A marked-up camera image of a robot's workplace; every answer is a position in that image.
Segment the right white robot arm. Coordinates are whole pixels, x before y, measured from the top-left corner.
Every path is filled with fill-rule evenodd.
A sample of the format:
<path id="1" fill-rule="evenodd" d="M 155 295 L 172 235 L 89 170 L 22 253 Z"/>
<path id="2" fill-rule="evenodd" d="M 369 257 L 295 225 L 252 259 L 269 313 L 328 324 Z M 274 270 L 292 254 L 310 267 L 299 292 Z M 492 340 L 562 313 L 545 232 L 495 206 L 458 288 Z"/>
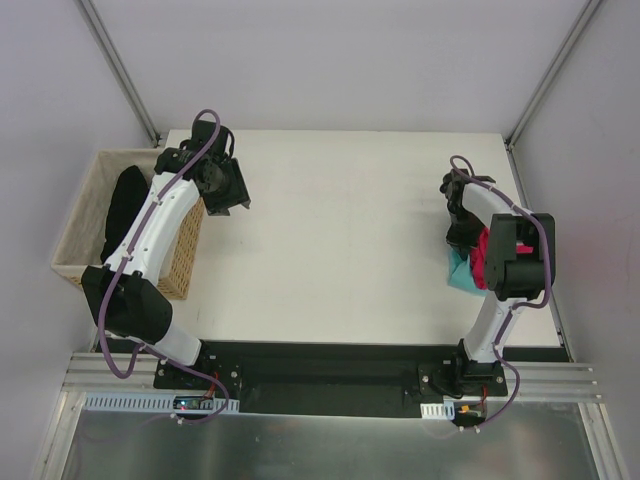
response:
<path id="1" fill-rule="evenodd" d="M 469 255 L 488 233 L 481 261 L 488 293 L 481 310 L 449 362 L 429 375 L 434 391 L 458 399 L 497 386 L 504 375 L 504 341 L 518 316 L 548 304 L 556 273 L 556 222 L 549 213 L 518 206 L 492 178 L 471 169 L 452 168 L 440 192 L 451 219 L 446 241 L 455 252 Z"/>

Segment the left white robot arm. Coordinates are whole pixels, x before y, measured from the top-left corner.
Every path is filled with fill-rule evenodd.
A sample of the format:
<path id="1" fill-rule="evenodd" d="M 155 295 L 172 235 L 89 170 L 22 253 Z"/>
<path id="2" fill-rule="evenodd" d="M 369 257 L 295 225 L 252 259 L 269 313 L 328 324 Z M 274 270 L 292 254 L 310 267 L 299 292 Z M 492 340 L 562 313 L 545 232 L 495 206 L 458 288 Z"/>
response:
<path id="1" fill-rule="evenodd" d="M 249 208 L 250 195 L 238 160 L 235 137 L 218 114 L 201 111 L 191 136 L 158 156 L 149 192 L 120 245 L 102 266 L 87 267 L 81 286 L 98 329 L 107 365 L 119 378 L 107 336 L 114 334 L 158 358 L 178 364 L 176 375 L 188 388 L 204 387 L 211 377 L 210 355 L 202 340 L 173 320 L 173 307 L 161 293 L 160 270 L 184 218 L 197 202 L 210 216 Z"/>

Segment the pink t-shirt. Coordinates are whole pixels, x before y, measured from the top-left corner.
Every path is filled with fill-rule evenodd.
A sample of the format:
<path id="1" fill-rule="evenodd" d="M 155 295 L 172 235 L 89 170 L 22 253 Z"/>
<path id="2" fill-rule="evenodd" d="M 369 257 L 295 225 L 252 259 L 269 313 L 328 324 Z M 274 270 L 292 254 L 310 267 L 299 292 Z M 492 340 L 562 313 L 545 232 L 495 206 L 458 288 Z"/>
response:
<path id="1" fill-rule="evenodd" d="M 482 290 L 500 290 L 507 280 L 508 267 L 520 256 L 527 257 L 533 253 L 532 246 L 526 245 L 508 229 L 485 228 L 480 234 L 478 246 L 470 254 L 476 286 Z"/>

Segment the teal t-shirt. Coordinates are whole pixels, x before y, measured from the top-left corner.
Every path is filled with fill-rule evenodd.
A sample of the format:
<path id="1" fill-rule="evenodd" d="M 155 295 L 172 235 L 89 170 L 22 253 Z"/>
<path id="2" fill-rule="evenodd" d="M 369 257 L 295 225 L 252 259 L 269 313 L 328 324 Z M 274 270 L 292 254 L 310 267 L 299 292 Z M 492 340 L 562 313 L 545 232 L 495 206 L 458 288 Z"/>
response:
<path id="1" fill-rule="evenodd" d="M 463 258 L 458 252 L 448 251 L 448 279 L 450 287 L 475 296 L 484 296 L 485 291 L 476 286 L 471 262 L 468 257 Z"/>

